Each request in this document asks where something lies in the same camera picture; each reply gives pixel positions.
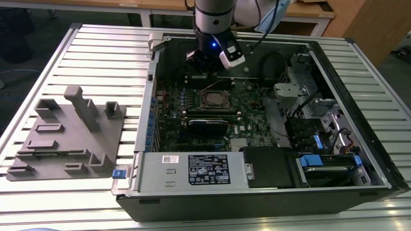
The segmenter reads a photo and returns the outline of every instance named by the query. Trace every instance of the green circuit board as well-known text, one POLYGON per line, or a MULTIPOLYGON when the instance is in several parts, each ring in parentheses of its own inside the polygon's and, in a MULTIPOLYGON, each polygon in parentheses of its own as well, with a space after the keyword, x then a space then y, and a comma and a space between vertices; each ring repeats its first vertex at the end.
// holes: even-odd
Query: green circuit board
POLYGON ((231 151, 230 140, 238 138, 246 138, 249 146, 273 146, 262 102, 267 89, 249 81, 233 82, 234 87, 229 90, 199 90, 177 83, 163 84, 165 90, 158 92, 162 152, 231 151), (193 119, 227 121, 226 135, 193 137, 186 134, 187 122, 193 119))

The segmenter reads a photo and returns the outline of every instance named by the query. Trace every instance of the power supply label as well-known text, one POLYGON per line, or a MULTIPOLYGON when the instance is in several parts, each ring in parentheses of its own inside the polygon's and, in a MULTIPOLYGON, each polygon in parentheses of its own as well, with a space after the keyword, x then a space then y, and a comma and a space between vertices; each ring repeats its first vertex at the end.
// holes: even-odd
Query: power supply label
POLYGON ((230 184, 227 155, 190 155, 189 183, 191 185, 230 184))

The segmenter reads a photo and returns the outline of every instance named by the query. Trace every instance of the barcode sticker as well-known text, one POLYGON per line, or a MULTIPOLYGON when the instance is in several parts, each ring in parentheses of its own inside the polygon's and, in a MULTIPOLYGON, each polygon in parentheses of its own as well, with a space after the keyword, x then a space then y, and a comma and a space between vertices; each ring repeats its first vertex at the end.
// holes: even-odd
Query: barcode sticker
POLYGON ((178 155, 165 155, 163 156, 163 164, 170 163, 179 163, 179 156, 178 155))

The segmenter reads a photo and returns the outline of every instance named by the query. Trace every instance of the wooden table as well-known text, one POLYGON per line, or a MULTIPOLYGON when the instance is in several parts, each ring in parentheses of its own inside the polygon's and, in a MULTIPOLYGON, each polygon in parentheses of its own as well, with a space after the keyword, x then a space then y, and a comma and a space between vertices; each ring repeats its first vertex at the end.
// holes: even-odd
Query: wooden table
MULTIPOLYGON (((191 16, 185 7, 185 0, 0 0, 0 6, 38 8, 49 10, 97 11, 139 13, 143 27, 153 27, 154 14, 191 16)), ((290 5, 285 22, 316 24, 311 36, 322 36, 334 12, 324 11, 317 3, 297 2, 290 5)))

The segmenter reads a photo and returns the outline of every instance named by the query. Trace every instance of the label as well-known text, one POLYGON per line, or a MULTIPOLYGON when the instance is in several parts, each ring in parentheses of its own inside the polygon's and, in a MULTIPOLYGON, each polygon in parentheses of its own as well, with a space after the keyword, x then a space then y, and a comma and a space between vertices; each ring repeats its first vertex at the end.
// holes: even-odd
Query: label
POLYGON ((189 183, 191 185, 230 184, 227 155, 190 155, 189 183))
POLYGON ((119 5, 121 5, 121 6, 127 6, 127 7, 138 7, 137 4, 125 4, 125 3, 121 3, 119 5))
POLYGON ((178 155, 165 155, 163 156, 163 164, 177 164, 179 163, 178 155))
POLYGON ((334 18, 333 15, 328 15, 328 14, 321 14, 320 17, 321 17, 321 18, 334 18))

